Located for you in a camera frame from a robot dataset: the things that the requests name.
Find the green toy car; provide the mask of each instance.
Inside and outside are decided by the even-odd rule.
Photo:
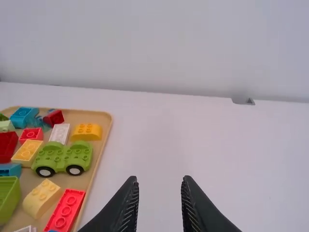
[[[48,142],[31,166],[40,177],[52,177],[58,172],[81,175],[89,170],[93,148],[90,143],[76,141],[70,147],[59,142]]]

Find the yellow duplo brick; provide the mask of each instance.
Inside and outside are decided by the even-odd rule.
[[[21,163],[23,167],[30,168],[34,161],[35,153],[39,150],[42,143],[43,141],[41,140],[27,139],[12,156],[11,161],[13,163]]]
[[[34,219],[38,219],[59,200],[60,196],[60,187],[45,179],[25,197],[23,209]]]
[[[71,141],[96,141],[102,139],[102,127],[98,124],[78,124],[75,126],[73,134],[70,138]]]

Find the beige tray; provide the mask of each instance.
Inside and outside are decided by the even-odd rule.
[[[1,112],[10,116],[13,114],[19,106],[11,107]],[[40,108],[40,115],[47,112],[47,108]],[[105,143],[107,141],[111,125],[112,125],[112,116],[106,112],[95,112],[95,111],[82,111],[82,110],[69,110],[62,109],[63,117],[65,119],[65,123],[70,123],[70,132],[74,129],[74,126],[79,123],[97,123],[103,128],[103,136],[101,141],[91,141],[90,143],[93,146],[93,160],[92,165],[89,171],[84,172],[81,176],[71,176],[67,173],[57,173],[53,177],[49,178],[51,181],[59,185],[63,190],[64,189],[78,189],[85,190],[86,196],[80,210],[80,213],[75,220],[73,231],[77,231],[77,226],[81,219],[81,215],[83,213],[84,206],[87,203],[87,198],[89,196],[89,192],[91,191],[91,185],[93,179],[95,177],[95,173],[99,166],[100,158],[103,153],[103,149],[105,147]],[[22,129],[16,130],[18,136],[20,136]],[[44,142],[48,142],[50,133],[52,130],[44,133]],[[20,143],[18,142],[15,151],[20,147]],[[44,178],[37,176],[30,168],[23,168],[22,174],[20,177],[20,186],[22,190],[22,198],[19,201],[17,208],[14,211],[13,216],[9,220],[8,223],[4,225],[2,228],[3,232],[13,232],[19,230],[28,225],[35,226],[38,232],[42,232],[44,227],[46,226],[51,214],[53,213],[57,202],[38,220],[33,219],[28,214],[23,211],[22,201],[26,197],[26,195],[31,192],[37,185],[39,185]]]

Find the toy car wheel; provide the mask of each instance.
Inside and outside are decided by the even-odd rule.
[[[78,165],[70,165],[66,168],[66,171],[70,175],[81,175],[84,172],[84,169]]]
[[[35,172],[40,176],[40,177],[52,177],[56,172],[49,167],[39,167],[35,170]]]

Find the white table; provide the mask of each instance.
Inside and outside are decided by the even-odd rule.
[[[244,232],[309,228],[309,104],[0,83],[0,108],[108,111],[114,123],[82,223],[130,175],[138,232],[183,230],[180,187],[191,175]]]

